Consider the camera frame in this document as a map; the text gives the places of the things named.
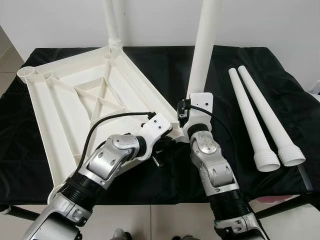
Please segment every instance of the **black cable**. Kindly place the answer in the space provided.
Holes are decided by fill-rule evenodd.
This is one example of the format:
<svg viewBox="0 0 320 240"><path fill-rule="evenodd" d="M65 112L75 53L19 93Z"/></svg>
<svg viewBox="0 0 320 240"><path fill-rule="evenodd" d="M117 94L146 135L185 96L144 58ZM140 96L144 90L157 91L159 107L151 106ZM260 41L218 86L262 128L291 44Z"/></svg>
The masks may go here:
<svg viewBox="0 0 320 240"><path fill-rule="evenodd" d="M195 109L195 110L198 110L198 111L201 111L205 114L208 114L209 116L213 117L215 120L217 120L223 127L224 129L227 131L227 133L229 134L232 142L233 142L233 148L234 148L234 161L235 161L235 164L237 164L237 146L236 146L236 141L234 139L234 136L232 135L231 131L229 130L229 128L225 125L225 123L219 118L217 117L216 115L214 115L213 113L201 108L201 107L198 107L198 106L193 106L193 105L188 105L189 108L191 109Z"/></svg>
<svg viewBox="0 0 320 240"><path fill-rule="evenodd" d="M95 150L101 148L103 145L105 145L105 143L106 143L106 140L104 140L102 143L100 143L100 144L96 147Z"/></svg>
<svg viewBox="0 0 320 240"><path fill-rule="evenodd" d="M85 144L83 147L83 151L82 151L82 156L80 159L80 162L78 164L78 167L76 168L76 170L74 171L72 177L75 176L75 174L77 174L77 172L79 171L79 169L81 168L81 166L84 164L85 158L86 158L86 154L87 154L87 150L88 150L88 146L89 146L89 142L90 142L90 138L92 133L94 132L94 130L98 127L98 125L104 121L110 120L110 119L114 119L114 118L119 118L119 117L124 117L124 116L138 116L138 115L148 115L151 116L153 115L153 112L127 112L127 113L120 113L120 114L115 114L115 115L111 115L111 116L106 116L104 118L101 118L99 121L97 121L92 128L90 129L86 140L85 140Z"/></svg>

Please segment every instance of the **white plastic tray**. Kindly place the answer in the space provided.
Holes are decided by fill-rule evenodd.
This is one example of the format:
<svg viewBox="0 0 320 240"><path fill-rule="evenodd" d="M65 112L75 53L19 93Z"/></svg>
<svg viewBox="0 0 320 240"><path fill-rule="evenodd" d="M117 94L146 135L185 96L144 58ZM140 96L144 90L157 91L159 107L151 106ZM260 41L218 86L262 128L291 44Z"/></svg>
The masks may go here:
<svg viewBox="0 0 320 240"><path fill-rule="evenodd" d="M27 84L48 159L53 195L76 169L91 126L102 117L126 112L162 113L172 124L170 137L184 140L176 111L121 48L102 47L37 67L18 76ZM102 123L87 154L112 134L135 134L146 116L125 116ZM139 163L133 160L121 172Z"/></svg>

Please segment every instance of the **black table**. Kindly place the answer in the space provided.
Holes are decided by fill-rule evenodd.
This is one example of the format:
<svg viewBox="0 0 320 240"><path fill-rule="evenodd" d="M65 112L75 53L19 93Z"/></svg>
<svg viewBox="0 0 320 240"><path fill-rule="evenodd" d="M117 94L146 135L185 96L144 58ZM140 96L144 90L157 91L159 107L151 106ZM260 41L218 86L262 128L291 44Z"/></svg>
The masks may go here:
<svg viewBox="0 0 320 240"><path fill-rule="evenodd" d="M24 66L38 66L94 48L37 48ZM186 96L194 47L124 47L125 53L176 108ZM205 91L214 95L214 113L230 129L212 121L220 144L240 185L252 200L262 196L300 195L305 202L320 192L320 104L287 73L265 47L215 46ZM256 169L252 145L228 75L245 65L283 124L300 147L306 162L262 173ZM276 153L277 148L256 109L259 122ZM51 174L27 86L16 77L0 99L0 203L45 204L52 190ZM178 143L160 153L164 166L152 160L117 177L100 204L177 204L207 202L188 144Z"/></svg>

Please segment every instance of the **white pole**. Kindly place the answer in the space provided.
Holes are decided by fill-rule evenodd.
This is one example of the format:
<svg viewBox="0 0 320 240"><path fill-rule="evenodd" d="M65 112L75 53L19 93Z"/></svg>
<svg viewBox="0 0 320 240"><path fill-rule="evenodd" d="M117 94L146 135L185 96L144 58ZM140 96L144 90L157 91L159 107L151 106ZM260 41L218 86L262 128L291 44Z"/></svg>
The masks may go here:
<svg viewBox="0 0 320 240"><path fill-rule="evenodd" d="M203 0L187 98L190 97L191 93L202 93L205 89L211 54L216 38L217 18L221 2L221 0Z"/></svg>
<svg viewBox="0 0 320 240"><path fill-rule="evenodd" d="M270 149L254 109L235 68L229 69L231 83L238 101L242 117L254 150L254 162L260 172L271 172L280 168L277 155Z"/></svg>
<svg viewBox="0 0 320 240"><path fill-rule="evenodd" d="M115 11L112 0L103 0L103 7L106 29L109 35L108 45L111 49L121 48L122 42L117 32Z"/></svg>
<svg viewBox="0 0 320 240"><path fill-rule="evenodd" d="M305 156L301 152L300 148L292 142L291 138L260 92L245 66L240 66L238 70L278 148L278 155L283 165L290 167L303 163L306 160Z"/></svg>

